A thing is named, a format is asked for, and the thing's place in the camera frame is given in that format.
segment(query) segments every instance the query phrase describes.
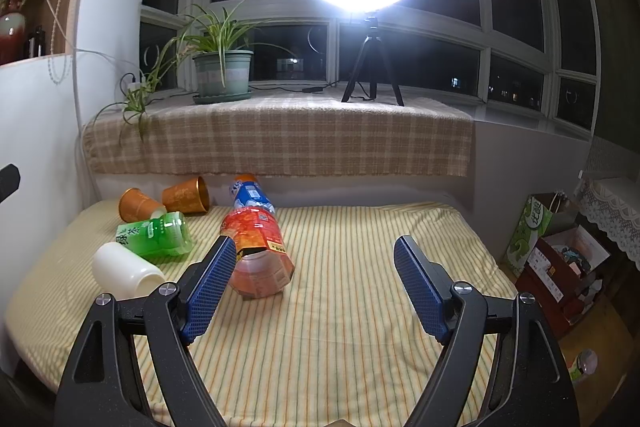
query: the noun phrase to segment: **white cup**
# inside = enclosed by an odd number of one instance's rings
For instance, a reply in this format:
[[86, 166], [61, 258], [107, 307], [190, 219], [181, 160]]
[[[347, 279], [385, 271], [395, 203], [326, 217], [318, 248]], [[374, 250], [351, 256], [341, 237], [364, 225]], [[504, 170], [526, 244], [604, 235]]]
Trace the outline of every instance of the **white cup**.
[[94, 253], [94, 279], [117, 300], [146, 297], [166, 277], [162, 270], [119, 243], [106, 243]]

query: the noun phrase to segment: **cardboard box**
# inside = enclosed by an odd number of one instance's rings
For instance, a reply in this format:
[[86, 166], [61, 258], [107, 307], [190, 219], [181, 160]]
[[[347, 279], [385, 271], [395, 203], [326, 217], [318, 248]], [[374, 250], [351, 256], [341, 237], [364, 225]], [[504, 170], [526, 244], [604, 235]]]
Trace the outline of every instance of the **cardboard box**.
[[560, 193], [529, 196], [505, 254], [513, 274], [520, 276], [539, 237], [571, 228], [577, 215], [578, 207]]
[[[589, 261], [590, 272], [583, 277], [576, 274], [556, 251], [556, 246], [578, 250]], [[609, 252], [583, 227], [541, 237], [528, 256], [526, 266], [516, 281], [516, 288], [536, 297], [549, 326], [560, 338], [586, 310], [578, 295], [593, 283], [594, 270], [608, 257]]]

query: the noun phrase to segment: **black tripod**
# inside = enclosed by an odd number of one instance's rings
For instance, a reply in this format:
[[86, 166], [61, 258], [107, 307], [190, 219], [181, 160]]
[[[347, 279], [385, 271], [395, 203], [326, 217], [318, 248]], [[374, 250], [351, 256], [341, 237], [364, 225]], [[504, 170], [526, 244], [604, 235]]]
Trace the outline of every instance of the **black tripod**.
[[[367, 38], [364, 39], [360, 47], [360, 51], [358, 52], [358, 58], [356, 59], [356, 65], [353, 67], [353, 73], [351, 73], [351, 78], [349, 79], [349, 83], [347, 84], [347, 88], [344, 90], [344, 95], [342, 96], [343, 102], [349, 102], [351, 95], [353, 94], [353, 89], [356, 86], [356, 82], [358, 81], [358, 77], [360, 76], [360, 70], [362, 69], [362, 65], [364, 64], [365, 59], [367, 58], [367, 54], [372, 48], [376, 48], [380, 56], [382, 57], [382, 63], [384, 64], [386, 70], [386, 76], [389, 79], [389, 83], [394, 88], [394, 94], [396, 96], [396, 102], [398, 105], [404, 107], [404, 102], [402, 101], [402, 93], [400, 93], [400, 87], [398, 86], [398, 81], [396, 80], [396, 76], [394, 75], [393, 69], [391, 67], [391, 61], [389, 60], [389, 56], [386, 53], [386, 48], [380, 39], [380, 32], [378, 30], [378, 18], [374, 15], [367, 17], [366, 19], [367, 25], [369, 25], [369, 30], [367, 32]], [[375, 100], [378, 94], [378, 81], [370, 80], [369, 81], [369, 98], [371, 100]]]
[[[369, 50], [372, 48], [377, 48], [382, 56], [382, 62], [385, 65], [386, 76], [391, 83], [391, 86], [394, 88], [394, 93], [396, 94], [396, 102], [398, 105], [404, 106], [404, 102], [402, 101], [402, 94], [400, 93], [400, 88], [398, 87], [398, 81], [396, 81], [396, 76], [393, 73], [393, 69], [391, 68], [391, 61], [389, 60], [389, 56], [386, 54], [386, 49], [382, 44], [382, 40], [380, 39], [380, 32], [378, 31], [378, 18], [375, 15], [370, 15], [365, 19], [367, 25], [369, 26], [369, 31], [367, 32], [367, 38], [364, 39], [360, 47], [360, 52], [358, 53], [358, 58], [356, 59], [356, 65], [353, 67], [353, 73], [351, 73], [351, 78], [349, 79], [349, 84], [347, 84], [347, 88], [344, 90], [344, 95], [342, 96], [343, 102], [349, 102], [351, 95], [353, 94], [353, 88], [356, 86], [356, 82], [358, 81], [358, 77], [360, 76], [360, 70], [362, 69], [362, 65], [364, 63]], [[375, 80], [369, 81], [369, 98], [370, 100], [375, 100], [376, 95], [378, 94], [378, 82]]]

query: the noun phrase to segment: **red box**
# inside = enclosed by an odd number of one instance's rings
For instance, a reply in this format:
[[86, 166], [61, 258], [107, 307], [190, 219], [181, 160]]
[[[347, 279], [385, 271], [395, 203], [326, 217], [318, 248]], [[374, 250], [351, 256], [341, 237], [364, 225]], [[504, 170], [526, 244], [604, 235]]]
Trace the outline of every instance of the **red box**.
[[[553, 248], [556, 245], [578, 250], [590, 262], [591, 271], [585, 277], [578, 276]], [[541, 237], [516, 281], [516, 288], [536, 297], [549, 326], [560, 338], [583, 312], [584, 303], [577, 296], [593, 282], [593, 269], [608, 256], [583, 227]]]

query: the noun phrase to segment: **yellow striped sheet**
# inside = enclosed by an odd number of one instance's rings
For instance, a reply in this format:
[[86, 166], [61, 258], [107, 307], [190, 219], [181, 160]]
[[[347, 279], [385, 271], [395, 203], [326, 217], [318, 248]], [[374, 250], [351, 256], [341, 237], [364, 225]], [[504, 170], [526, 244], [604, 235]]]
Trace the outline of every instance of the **yellow striped sheet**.
[[[157, 264], [170, 280], [199, 261], [228, 208], [188, 218], [197, 245]], [[462, 216], [437, 203], [281, 208], [278, 221], [296, 265], [284, 292], [244, 301], [227, 288], [209, 330], [190, 347], [218, 409], [232, 427], [401, 426], [433, 370], [439, 344], [422, 331], [393, 264], [410, 234], [454, 280], [513, 297]], [[15, 293], [8, 330], [36, 374], [56, 389], [87, 309], [100, 293], [91, 256], [120, 223], [115, 201], [84, 211], [44, 253]], [[478, 414], [495, 339], [486, 337], [461, 423]], [[136, 340], [149, 403], [170, 423], [146, 339]]]

